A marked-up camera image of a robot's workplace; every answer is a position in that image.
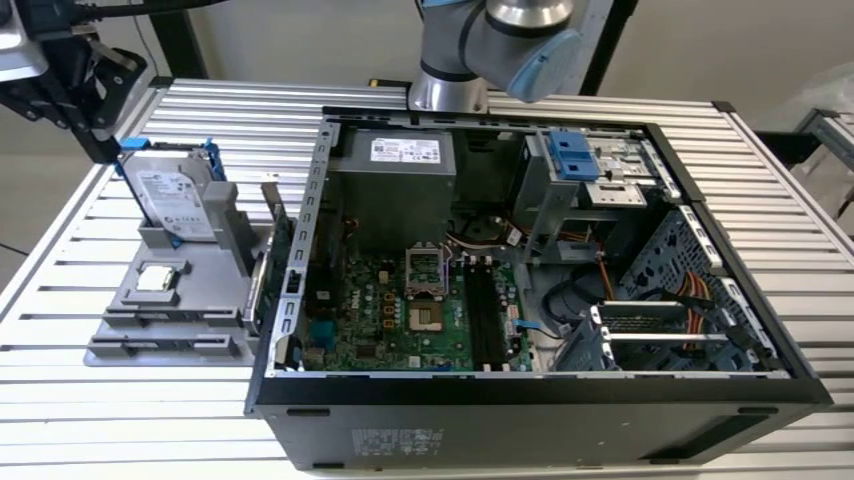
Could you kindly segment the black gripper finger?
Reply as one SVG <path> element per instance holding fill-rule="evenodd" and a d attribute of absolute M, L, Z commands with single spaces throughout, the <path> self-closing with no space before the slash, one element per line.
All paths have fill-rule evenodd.
<path fill-rule="evenodd" d="M 94 53 L 97 97 L 91 113 L 93 133 L 98 140 L 107 140 L 114 136 L 125 105 L 149 64 L 137 53 L 110 48 L 99 40 L 89 39 L 89 45 Z"/>
<path fill-rule="evenodd" d="M 121 99 L 106 91 L 101 96 L 94 82 L 83 92 L 71 92 L 51 79 L 23 79 L 2 83 L 2 104 L 30 121 L 46 118 L 69 130 L 94 163 L 114 163 L 121 156 L 115 124 Z"/>

